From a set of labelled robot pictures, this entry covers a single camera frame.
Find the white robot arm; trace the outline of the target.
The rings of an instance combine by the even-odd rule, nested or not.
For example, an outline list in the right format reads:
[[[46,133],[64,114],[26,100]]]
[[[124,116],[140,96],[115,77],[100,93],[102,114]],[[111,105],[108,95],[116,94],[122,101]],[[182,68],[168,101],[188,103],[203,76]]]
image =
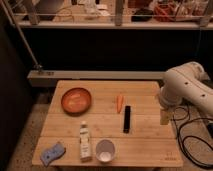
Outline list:
[[[178,106],[186,99],[203,112],[213,116],[213,89],[201,82],[204,68],[197,62],[188,62],[168,69],[163,76],[164,85],[158,93],[160,105]]]

